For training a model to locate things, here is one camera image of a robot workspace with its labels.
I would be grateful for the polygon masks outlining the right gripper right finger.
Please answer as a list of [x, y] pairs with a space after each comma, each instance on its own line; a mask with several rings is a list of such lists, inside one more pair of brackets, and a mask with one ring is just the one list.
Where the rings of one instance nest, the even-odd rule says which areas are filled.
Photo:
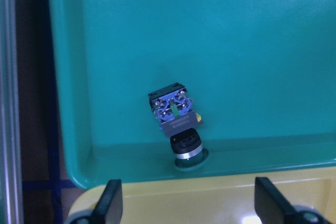
[[267, 177], [255, 178], [254, 208], [261, 223], [307, 223]]

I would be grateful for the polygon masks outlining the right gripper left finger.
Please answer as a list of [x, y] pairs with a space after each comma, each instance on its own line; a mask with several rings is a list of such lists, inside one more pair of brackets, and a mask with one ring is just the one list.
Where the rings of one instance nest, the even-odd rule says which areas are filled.
[[120, 179], [110, 180], [90, 216], [91, 223], [120, 224], [122, 215], [122, 182]]

